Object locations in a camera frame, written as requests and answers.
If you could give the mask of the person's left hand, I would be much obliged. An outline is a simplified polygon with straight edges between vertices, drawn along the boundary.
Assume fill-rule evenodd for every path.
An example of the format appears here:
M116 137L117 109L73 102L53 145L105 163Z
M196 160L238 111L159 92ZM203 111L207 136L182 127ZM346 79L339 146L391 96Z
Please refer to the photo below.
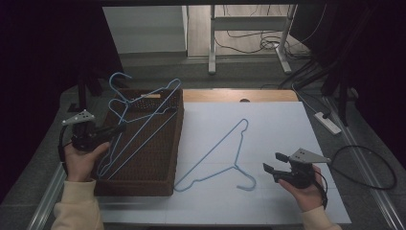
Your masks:
M106 152L110 143L102 143L93 151L79 151L72 144L64 148L65 164L67 168L67 181L70 182L88 182L93 170L94 164L100 155Z

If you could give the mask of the light blue wire hanger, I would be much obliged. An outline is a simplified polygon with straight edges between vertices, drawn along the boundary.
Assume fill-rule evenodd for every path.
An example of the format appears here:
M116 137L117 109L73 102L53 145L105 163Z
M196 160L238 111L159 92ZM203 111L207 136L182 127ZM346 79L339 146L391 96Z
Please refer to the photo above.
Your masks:
M241 119L230 131L228 131L204 156L202 156L175 184L174 184L174 190L178 193L183 193L190 189L195 183L199 183L205 180L208 180L212 177L218 176L222 173L225 173L230 170L235 170L240 172L243 176L248 178L251 181L250 186L243 186L243 185L237 185L237 188L243 191L254 191L256 186L257 186L257 180L255 179L254 176L246 172L244 169L242 169L238 165L238 159L240 156L240 151L242 147L242 143L244 140L244 132L248 129L249 122L246 119ZM202 165L203 161L205 161L220 145L223 144L225 140L228 140L230 135L235 132L239 127L241 127L241 131L239 132L239 139L238 139L238 145L237 145L237 150L234 153L234 162L231 164L228 164L224 168L220 168L218 171L213 172L211 174L208 174L204 177L201 178L195 178L194 180L191 180L190 183L185 186L185 187L180 187L180 184L191 174L193 173L200 165Z
M178 104L169 99L131 103L114 99L109 109L113 124L125 126L125 131L112 139L110 150L97 167L97 178L106 180L117 177L178 115Z
M113 167L113 165L121 158L126 149L140 136L141 132L151 123L152 119L169 112L171 109L174 113L170 115L154 132L152 132L146 140L135 149L124 162L109 176L111 179L140 149L151 140L155 134L162 129L170 119L177 114L178 104L170 103L169 101L175 98L176 92L181 92L182 82L179 79L171 80L167 86L141 93L139 96L132 98L125 96L123 91L120 91L113 85L113 80L122 76L131 79L131 76L117 72L110 76L110 88L117 93L118 97L111 99L108 103L109 110L119 119L118 125L126 124L126 131L130 134L128 141L124 142L124 146L119 148L119 144L123 141L124 135L120 133L112 140L112 147L107 154L101 159L97 167L98 179L103 178Z

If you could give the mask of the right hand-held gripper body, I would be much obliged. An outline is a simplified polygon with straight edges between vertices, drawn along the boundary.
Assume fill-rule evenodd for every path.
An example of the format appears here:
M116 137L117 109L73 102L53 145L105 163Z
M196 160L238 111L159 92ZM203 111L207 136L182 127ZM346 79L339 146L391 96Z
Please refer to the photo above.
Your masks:
M314 163L329 164L331 162L329 158L306 149L298 149L288 157L289 161L284 163L290 164L291 171L277 171L273 177L276 183L282 179L298 189L305 189L312 184L315 179Z

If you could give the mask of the white power strip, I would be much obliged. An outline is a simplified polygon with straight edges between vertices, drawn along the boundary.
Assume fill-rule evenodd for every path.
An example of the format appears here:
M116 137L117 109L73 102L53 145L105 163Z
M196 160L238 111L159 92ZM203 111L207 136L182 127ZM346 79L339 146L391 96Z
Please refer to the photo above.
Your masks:
M323 112L318 112L314 114L315 119L320 122L332 135L339 134L341 129L335 125L329 118L322 118Z

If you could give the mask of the black metal stand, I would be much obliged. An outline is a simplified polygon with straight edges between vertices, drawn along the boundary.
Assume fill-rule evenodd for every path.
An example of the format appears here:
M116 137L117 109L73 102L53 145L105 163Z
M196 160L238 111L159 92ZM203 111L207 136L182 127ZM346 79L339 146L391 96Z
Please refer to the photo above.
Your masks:
M294 72L289 72L288 77L282 81L278 88L283 89L286 84L291 82L291 87L301 89L316 80L326 77L324 84L321 88L323 96L331 96L336 89L338 91L338 115L340 120L345 126L347 122L347 101L348 101L348 81L345 78L344 70L342 69L342 63L338 60L333 61L330 65L321 68L318 72L312 75L305 74L305 79L294 83L295 79L305 72L308 68L316 66L316 61L311 59L304 66Z
M78 76L79 101L77 103L71 103L68 112L80 112L87 107L86 90L89 90L92 96L100 96L102 94L102 86L99 79L90 74Z

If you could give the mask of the white desk frame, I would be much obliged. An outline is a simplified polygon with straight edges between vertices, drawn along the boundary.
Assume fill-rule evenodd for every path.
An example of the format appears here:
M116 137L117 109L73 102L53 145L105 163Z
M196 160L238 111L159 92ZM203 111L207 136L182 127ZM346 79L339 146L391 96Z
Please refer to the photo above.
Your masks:
M284 45L289 34L296 5L290 5L287 15L275 16L215 16L215 5L210 5L210 48L209 48L209 69L208 72L213 75L216 72L215 65L215 40L216 31L275 31L282 32L279 43L276 47L276 54L285 74L292 72L287 61Z

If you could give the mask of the brown woven basket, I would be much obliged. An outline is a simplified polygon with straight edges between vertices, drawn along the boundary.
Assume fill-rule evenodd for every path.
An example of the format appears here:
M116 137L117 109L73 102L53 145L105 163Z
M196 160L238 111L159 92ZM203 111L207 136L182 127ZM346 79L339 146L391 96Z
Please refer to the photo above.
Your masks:
M148 90L122 90L130 98L146 93ZM97 179L95 194L97 196L171 196L173 194L176 172L178 146L181 137L184 103L183 91L176 92L171 104L177 103L178 115L161 134L158 134L131 163L113 179L98 179L97 167L107 152L99 158L92 176ZM116 126L110 110L104 124Z

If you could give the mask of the metal rail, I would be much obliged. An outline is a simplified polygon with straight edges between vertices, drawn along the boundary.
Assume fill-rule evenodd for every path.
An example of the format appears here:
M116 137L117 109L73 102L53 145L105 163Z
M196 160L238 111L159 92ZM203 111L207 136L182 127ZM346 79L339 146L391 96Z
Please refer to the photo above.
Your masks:
M64 180L66 178L65 170L62 165L59 164L56 171L51 178L48 187L45 190L39 204L34 211L31 221L27 227L27 230L43 230L49 216L51 215L55 202L59 196L62 189Z
M330 117L334 120L337 126L341 128L342 137L344 138L345 143L350 146L350 151L353 154L352 158L354 159L354 162L365 181L371 186L380 186L381 183L378 181L377 176L373 173L372 166L367 161L363 151L360 149L359 143L353 135L350 127L345 126L345 124L339 118L338 107L334 100L323 97L323 101L331 110ZM406 230L406 223L400 219L400 215L396 210L394 203L391 201L388 193L384 190L377 189L371 189L371 193L389 227L392 230Z

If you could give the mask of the white cabinet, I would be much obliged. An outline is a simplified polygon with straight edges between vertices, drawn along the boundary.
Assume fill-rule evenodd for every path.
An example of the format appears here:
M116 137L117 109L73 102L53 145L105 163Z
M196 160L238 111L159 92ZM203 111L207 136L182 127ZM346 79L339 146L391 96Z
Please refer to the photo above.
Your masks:
M120 54L187 51L187 8L103 7Z

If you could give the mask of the person's right hand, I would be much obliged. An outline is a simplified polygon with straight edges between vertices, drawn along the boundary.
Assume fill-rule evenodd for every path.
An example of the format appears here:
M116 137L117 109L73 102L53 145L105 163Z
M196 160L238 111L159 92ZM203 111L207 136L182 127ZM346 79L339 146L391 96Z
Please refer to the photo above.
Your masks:
M305 189L298 189L282 179L279 180L279 184L296 199L302 212L323 206L323 195L320 192L320 189L324 189L321 170L315 165L313 165L313 170L315 171L315 183Z

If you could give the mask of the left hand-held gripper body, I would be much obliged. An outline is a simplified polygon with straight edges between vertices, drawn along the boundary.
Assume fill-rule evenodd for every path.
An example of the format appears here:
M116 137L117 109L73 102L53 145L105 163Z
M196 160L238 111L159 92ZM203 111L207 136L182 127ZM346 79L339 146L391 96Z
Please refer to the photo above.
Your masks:
M73 147L80 151L93 151L100 144L105 143L106 139L99 130L96 130L94 122L95 116L86 109L73 117L61 122L63 127L72 127Z

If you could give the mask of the black curtain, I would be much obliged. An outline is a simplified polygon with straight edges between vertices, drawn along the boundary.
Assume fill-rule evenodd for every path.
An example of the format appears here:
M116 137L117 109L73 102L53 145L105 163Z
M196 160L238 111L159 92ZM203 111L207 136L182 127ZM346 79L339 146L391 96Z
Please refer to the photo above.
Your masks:
M325 4L332 26L316 59L340 61L364 120L406 169L406 0L304 0Z
M28 165L65 90L123 69L102 5L0 0L0 203Z

